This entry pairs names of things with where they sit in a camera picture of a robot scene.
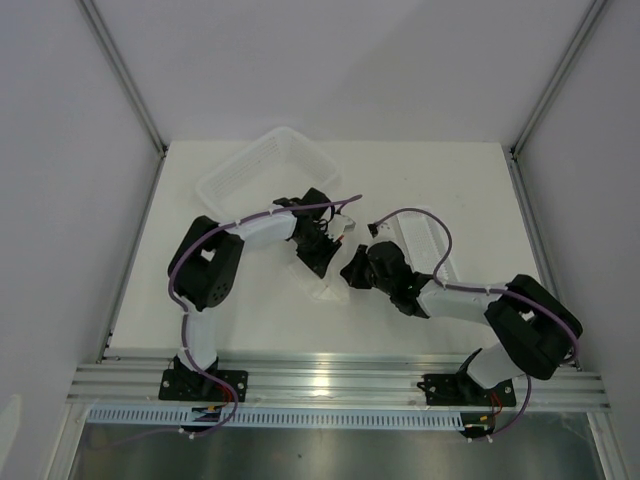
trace metal frame post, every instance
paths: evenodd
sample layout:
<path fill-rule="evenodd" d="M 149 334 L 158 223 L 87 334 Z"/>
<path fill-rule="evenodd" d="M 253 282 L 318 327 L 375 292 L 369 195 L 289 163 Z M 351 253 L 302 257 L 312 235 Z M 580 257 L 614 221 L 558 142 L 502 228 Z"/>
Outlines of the metal frame post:
<path fill-rule="evenodd" d="M 630 478 L 613 429 L 611 413 L 592 412 L 588 413 L 587 417 L 605 478 L 607 480 Z"/>
<path fill-rule="evenodd" d="M 149 141 L 155 148 L 158 155 L 162 158 L 167 151 L 167 146 L 162 141 L 158 128 L 151 118 L 149 111 L 140 95 L 140 91 L 133 81 L 131 73 L 127 68 L 122 55 L 118 51 L 116 44 L 109 33 L 109 29 L 105 24 L 98 7 L 93 0 L 76 0 L 78 8 L 82 12 L 91 33 L 93 33 L 96 43 L 102 50 L 104 58 L 107 60 L 111 71 L 118 80 L 118 84 L 122 89 L 127 101 L 133 110 L 133 113 L 138 118 L 140 125 L 144 129 L 145 133 L 149 137 Z"/>
<path fill-rule="evenodd" d="M 124 271 L 122 272 L 122 276 L 120 277 L 118 292 L 116 293 L 116 297 L 109 311 L 109 316 L 108 316 L 109 321 L 104 326 L 100 336 L 101 343 L 100 343 L 100 349 L 96 355 L 96 362 L 102 361 L 102 358 L 105 354 L 105 350 L 109 346 L 109 340 L 111 338 L 112 329 L 116 322 L 116 319 L 118 318 L 118 314 L 120 313 L 120 307 L 122 307 L 124 294 L 127 290 L 129 277 L 131 276 L 131 270 L 133 270 L 133 264 L 136 259 L 136 254 L 138 253 L 138 247 L 140 246 L 140 240 L 142 239 L 142 232 L 144 231 L 144 226 L 147 223 L 147 218 L 149 217 L 149 212 L 151 211 L 151 204 L 153 203 L 153 197 L 156 193 L 156 188 L 158 188 L 158 183 L 160 182 L 160 175 L 162 174 L 162 169 L 164 168 L 164 159 L 165 159 L 165 156 L 163 155 L 162 158 L 160 159 L 160 163 L 156 168 L 153 181 L 151 183 L 151 188 L 149 189 L 147 200 L 144 205 L 144 210 L 142 211 L 140 222 L 138 223 L 138 227 L 136 228 L 133 244 L 131 245 L 131 249 L 129 250 L 129 254 L 127 255 L 127 262 L 125 264 Z"/>
<path fill-rule="evenodd" d="M 545 249 L 540 228 L 538 227 L 538 222 L 533 210 L 533 204 L 531 203 L 531 198 L 524 183 L 522 170 L 520 169 L 518 162 L 511 158 L 510 155 L 506 155 L 506 158 L 507 168 L 509 169 L 509 175 L 511 176 L 511 183 L 513 184 L 513 190 L 516 194 L 516 199 L 518 200 L 518 206 L 520 207 L 520 213 L 522 214 L 527 236 L 529 237 L 531 251 L 533 252 L 533 259 L 536 262 L 536 268 L 540 274 L 540 281 L 551 294 L 559 300 L 562 300 L 549 263 L 549 255 Z"/>
<path fill-rule="evenodd" d="M 610 0 L 593 0 L 591 2 L 591 5 L 585 12 L 584 17 L 578 26 L 578 29 L 562 54 L 562 57 L 551 75 L 549 82 L 538 98 L 533 111 L 527 118 L 524 127 L 520 131 L 520 134 L 511 149 L 514 160 L 519 160 L 522 149 L 555 101 L 558 93 L 562 89 L 562 86 L 573 71 L 578 58 L 580 58 L 580 55 L 593 36 L 593 32 L 595 32 L 600 20 L 602 20 L 606 8 L 610 3 Z"/>

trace white tabletop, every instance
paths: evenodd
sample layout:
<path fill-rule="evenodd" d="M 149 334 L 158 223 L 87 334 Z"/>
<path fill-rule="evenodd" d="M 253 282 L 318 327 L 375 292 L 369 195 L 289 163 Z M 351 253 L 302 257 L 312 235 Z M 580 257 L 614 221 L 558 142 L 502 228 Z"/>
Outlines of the white tabletop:
<path fill-rule="evenodd" d="M 167 296 L 167 266 L 193 219 L 211 215 L 195 193 L 204 174 L 244 142 L 171 144 L 110 342 L 112 353 L 174 351 L 180 310 Z M 362 193 L 345 213 L 358 222 L 339 252 L 348 261 L 366 224 L 403 206 L 428 205 L 453 233 L 457 276 L 466 282 L 537 277 L 502 149 L 496 143 L 326 142 L 342 170 L 333 200 Z M 305 192 L 283 192 L 282 196 Z M 274 200 L 264 198 L 264 206 Z M 247 252 L 233 290 L 218 307 L 216 345 L 253 352 L 380 355 L 462 353 L 496 342 L 493 332 L 455 319 L 399 313 L 379 291 L 350 292 L 347 304 L 313 300 L 286 267 L 295 245 Z"/>

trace red wire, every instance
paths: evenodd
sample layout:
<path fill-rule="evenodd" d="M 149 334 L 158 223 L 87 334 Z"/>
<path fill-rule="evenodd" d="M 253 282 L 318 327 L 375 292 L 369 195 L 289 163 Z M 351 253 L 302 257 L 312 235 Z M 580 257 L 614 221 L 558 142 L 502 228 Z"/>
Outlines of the red wire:
<path fill-rule="evenodd" d="M 224 397 L 223 397 L 223 400 L 222 400 L 224 402 L 224 405 L 222 405 L 222 407 L 226 407 L 227 405 L 229 405 L 229 403 L 232 400 L 231 392 L 229 391 L 228 388 L 223 388 L 222 386 L 218 386 L 217 388 L 218 388 L 218 390 L 221 390 L 222 393 L 224 394 Z"/>
<path fill-rule="evenodd" d="M 496 414 L 494 410 L 496 404 L 494 403 L 493 392 L 489 395 L 489 400 L 491 400 L 491 426 L 496 428 Z"/>
<path fill-rule="evenodd" d="M 491 392 L 491 398 L 491 404 L 493 404 L 493 399 L 495 399 L 496 403 L 498 404 L 498 408 L 500 408 L 500 410 L 498 410 L 498 413 L 494 415 L 494 417 L 497 417 L 502 413 L 502 402 L 500 401 L 500 397 L 496 392 Z"/>

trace white wall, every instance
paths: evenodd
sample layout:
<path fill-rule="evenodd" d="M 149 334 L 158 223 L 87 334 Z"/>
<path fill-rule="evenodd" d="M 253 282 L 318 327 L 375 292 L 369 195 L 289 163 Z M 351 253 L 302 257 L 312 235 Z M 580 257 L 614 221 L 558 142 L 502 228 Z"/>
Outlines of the white wall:
<path fill-rule="evenodd" d="M 2 477 L 36 478 L 78 362 L 96 351 L 154 154 L 71 0 L 0 5 Z"/>
<path fill-rule="evenodd" d="M 166 139 L 511 144 L 590 0 L 98 0 Z"/>
<path fill-rule="evenodd" d="M 640 3 L 612 2 L 524 153 L 566 300 L 640 476 Z"/>

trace robotic arm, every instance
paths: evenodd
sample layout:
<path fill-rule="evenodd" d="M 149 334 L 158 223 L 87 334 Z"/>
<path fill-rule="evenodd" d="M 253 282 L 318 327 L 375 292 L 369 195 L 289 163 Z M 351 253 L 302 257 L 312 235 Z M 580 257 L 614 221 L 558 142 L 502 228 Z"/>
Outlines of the robotic arm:
<path fill-rule="evenodd" d="M 190 304 L 192 312 L 185 344 L 189 345 L 195 364 L 210 375 L 221 374 L 217 371 L 216 309 L 213 307 L 231 291 L 243 250 L 293 240 L 298 258 L 323 278 L 341 247 L 342 235 L 355 225 L 333 206 L 316 208 L 317 204 L 330 202 L 315 189 L 309 190 L 301 199 L 282 198 L 273 204 L 272 212 L 277 209 L 291 211 L 255 217 L 253 221 L 235 227 L 227 225 L 231 228 L 210 235 L 206 241 L 202 241 L 203 236 L 219 226 L 207 217 L 197 218 L 169 265 L 169 275 L 173 276 L 177 265 L 184 262 L 175 273 L 173 291 Z M 331 208 L 330 218 L 325 219 L 323 216 L 328 208 Z M 369 227 L 374 238 L 377 237 L 376 224 Z M 360 245 L 353 260 L 341 270 L 349 286 L 382 291 L 405 315 L 425 319 L 453 317 L 488 325 L 499 339 L 497 345 L 471 354 L 453 376 L 453 381 L 445 379 L 448 400 L 440 401 L 440 405 L 487 405 L 488 392 L 523 373 L 537 379 L 549 379 L 571 352 L 571 336 L 575 340 L 582 334 L 578 320 L 527 275 L 517 275 L 506 284 L 489 287 L 443 288 L 432 275 L 414 272 L 400 247 L 392 239 L 381 237 L 371 246 Z M 197 243 L 198 248 L 185 260 L 186 252 Z M 240 380 L 245 381 L 246 372 L 240 372 L 240 375 Z M 437 399 L 433 395 L 433 385 L 427 388 L 426 382 L 431 381 L 427 377 L 425 375 L 425 382 L 419 386 L 425 391 L 427 402 L 436 404 L 432 403 Z M 165 384 L 172 385 L 172 390 L 176 384 L 179 388 L 177 393 L 169 395 L 168 389 L 162 387 L 161 399 L 213 399 L 207 396 L 211 382 L 192 368 L 184 351 L 176 356 L 172 369 L 165 372 Z M 515 405 L 515 397 L 512 396 L 512 400 Z"/>
<path fill-rule="evenodd" d="M 271 209 L 329 203 L 330 200 L 322 192 L 312 188 L 302 198 L 275 200 Z M 331 218 L 329 221 L 323 220 L 322 217 L 329 208 Z M 329 223 L 342 228 L 329 229 Z M 218 226 L 218 223 L 206 216 L 196 218 L 171 260 L 168 274 L 171 275 L 180 258 L 192 245 Z M 277 241 L 293 240 L 297 246 L 298 258 L 318 277 L 324 278 L 331 259 L 342 246 L 342 234 L 354 226 L 350 218 L 336 214 L 335 207 L 293 210 L 274 213 L 220 231 L 202 243 L 184 262 L 174 282 L 175 293 L 191 304 L 192 313 L 186 335 L 195 363 L 207 370 L 217 361 L 217 312 L 213 307 L 229 295 L 245 249 L 257 249 Z M 178 359 L 186 368 L 193 370 L 184 351 L 178 353 Z"/>
<path fill-rule="evenodd" d="M 576 337 L 582 334 L 578 320 L 528 275 L 517 275 L 491 288 L 469 288 L 483 293 L 442 288 L 432 275 L 412 271 L 400 247 L 389 240 L 360 245 L 340 274 L 353 288 L 381 290 L 405 315 L 453 317 L 493 329 L 500 343 L 474 352 L 456 374 L 450 392 L 470 405 L 482 405 L 487 390 L 523 373 L 541 380 L 551 378 L 570 353 L 571 341 L 555 321 L 508 292 L 551 311 Z M 496 290 L 507 294 L 490 293 Z"/>

